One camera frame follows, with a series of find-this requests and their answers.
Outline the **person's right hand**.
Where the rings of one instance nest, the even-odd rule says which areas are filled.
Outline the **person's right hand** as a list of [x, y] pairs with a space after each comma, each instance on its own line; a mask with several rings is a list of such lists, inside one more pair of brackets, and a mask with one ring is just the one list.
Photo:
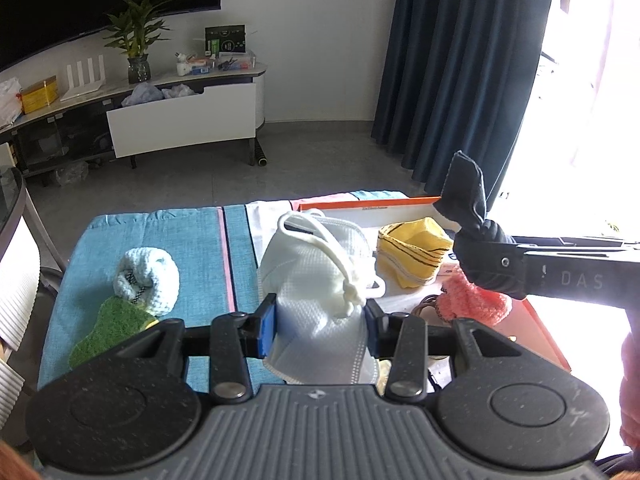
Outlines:
[[624, 367], [623, 380], [620, 383], [620, 436], [624, 443], [638, 450], [640, 443], [640, 375], [639, 350], [634, 335], [629, 334], [622, 345]]

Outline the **person's left hand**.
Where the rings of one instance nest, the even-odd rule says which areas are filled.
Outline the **person's left hand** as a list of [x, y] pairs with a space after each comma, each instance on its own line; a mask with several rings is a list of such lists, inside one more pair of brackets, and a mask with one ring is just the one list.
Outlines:
[[32, 466], [6, 442], [0, 442], [0, 480], [40, 480], [41, 477]]

